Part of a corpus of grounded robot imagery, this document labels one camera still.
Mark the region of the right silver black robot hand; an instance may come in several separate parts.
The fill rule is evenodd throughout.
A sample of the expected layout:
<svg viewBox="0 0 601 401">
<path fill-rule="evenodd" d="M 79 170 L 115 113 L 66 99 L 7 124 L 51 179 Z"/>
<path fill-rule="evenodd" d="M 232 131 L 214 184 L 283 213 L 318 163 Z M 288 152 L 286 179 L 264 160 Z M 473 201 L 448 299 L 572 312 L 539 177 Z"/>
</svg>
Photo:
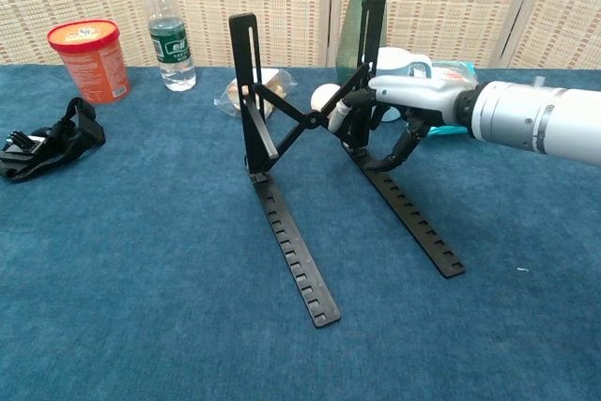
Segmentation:
<svg viewBox="0 0 601 401">
<path fill-rule="evenodd" d="M 365 165 L 368 170 L 387 172 L 405 162 L 431 128 L 467 128 L 470 125 L 470 111 L 481 89 L 480 85 L 457 80 L 376 76 L 366 87 L 337 101 L 330 113 L 328 130 L 338 132 L 348 114 L 361 107 L 377 108 L 372 116 L 372 129 L 378 127 L 383 112 L 388 108 L 398 110 L 407 122 L 406 129 L 389 155 Z"/>
</svg>

